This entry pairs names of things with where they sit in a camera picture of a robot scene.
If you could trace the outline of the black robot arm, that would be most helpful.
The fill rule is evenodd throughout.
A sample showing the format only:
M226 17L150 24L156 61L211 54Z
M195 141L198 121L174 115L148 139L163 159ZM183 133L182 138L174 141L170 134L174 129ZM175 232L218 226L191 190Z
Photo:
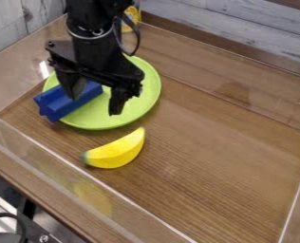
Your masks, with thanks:
M67 41L48 41L48 65L64 94L81 96L91 80L111 89L108 114L121 113L126 102L140 94L144 73L130 61L136 54L121 45L121 27L139 32L126 14L132 0L64 0Z

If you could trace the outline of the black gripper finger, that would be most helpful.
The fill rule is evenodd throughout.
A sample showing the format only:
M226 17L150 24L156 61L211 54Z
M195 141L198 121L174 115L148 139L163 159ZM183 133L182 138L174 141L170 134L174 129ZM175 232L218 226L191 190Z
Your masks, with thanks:
M140 93L139 88L126 89L123 87L113 87L109 98L109 115L119 115L121 113L124 103L132 98L138 97Z
M77 100L87 85L83 70L57 68L56 77L67 97L71 100Z

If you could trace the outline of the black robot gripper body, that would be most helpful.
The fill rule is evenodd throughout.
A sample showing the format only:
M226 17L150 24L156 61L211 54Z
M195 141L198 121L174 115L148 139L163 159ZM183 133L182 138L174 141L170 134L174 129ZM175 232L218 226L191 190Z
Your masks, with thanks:
M69 40L49 40L44 44L48 65L81 69L84 77L109 89L142 89L143 71L128 60L135 53L126 53L120 44L120 30L109 28L95 34L91 31L69 33Z

